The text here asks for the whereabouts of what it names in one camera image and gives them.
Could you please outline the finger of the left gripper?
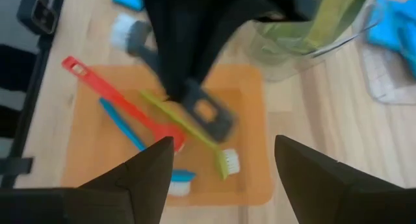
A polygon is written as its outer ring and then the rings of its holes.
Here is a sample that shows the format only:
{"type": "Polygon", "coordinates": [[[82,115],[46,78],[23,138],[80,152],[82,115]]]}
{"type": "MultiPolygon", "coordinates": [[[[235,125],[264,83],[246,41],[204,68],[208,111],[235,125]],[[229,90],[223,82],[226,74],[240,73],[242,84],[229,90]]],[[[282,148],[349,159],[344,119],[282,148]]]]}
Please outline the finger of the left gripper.
{"type": "Polygon", "coordinates": [[[298,23],[312,20],[312,0],[216,0],[201,26],[194,54],[194,80],[203,82],[219,52],[247,21],[298,23]]]}
{"type": "Polygon", "coordinates": [[[143,0],[157,44],[156,74],[171,100],[186,93],[198,32],[198,0],[143,0]]]}

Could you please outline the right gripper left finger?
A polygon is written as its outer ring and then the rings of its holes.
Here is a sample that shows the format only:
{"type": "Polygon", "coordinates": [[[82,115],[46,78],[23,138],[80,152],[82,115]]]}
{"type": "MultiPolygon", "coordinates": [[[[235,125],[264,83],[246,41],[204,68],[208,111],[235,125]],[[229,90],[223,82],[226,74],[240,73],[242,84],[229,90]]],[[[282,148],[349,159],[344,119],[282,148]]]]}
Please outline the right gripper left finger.
{"type": "Polygon", "coordinates": [[[2,223],[159,223],[174,140],[164,137],[76,188],[1,189],[2,223]]]}

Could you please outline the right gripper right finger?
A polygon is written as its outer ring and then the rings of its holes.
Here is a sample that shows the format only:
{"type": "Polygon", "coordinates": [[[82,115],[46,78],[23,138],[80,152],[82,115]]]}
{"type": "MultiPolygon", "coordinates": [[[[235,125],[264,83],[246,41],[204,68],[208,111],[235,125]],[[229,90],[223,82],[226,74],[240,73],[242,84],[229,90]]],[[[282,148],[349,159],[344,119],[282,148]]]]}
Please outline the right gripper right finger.
{"type": "Polygon", "coordinates": [[[414,223],[415,189],[355,169],[277,135],[279,177],[299,223],[414,223]]]}

